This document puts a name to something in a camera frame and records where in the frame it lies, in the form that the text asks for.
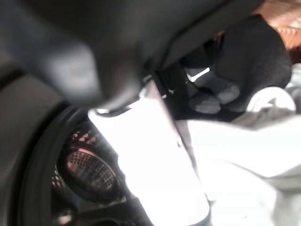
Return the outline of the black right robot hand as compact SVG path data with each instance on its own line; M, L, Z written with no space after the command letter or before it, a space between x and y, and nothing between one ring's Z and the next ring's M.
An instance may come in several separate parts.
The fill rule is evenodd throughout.
M206 226L181 60L260 4L1 1L1 225Z

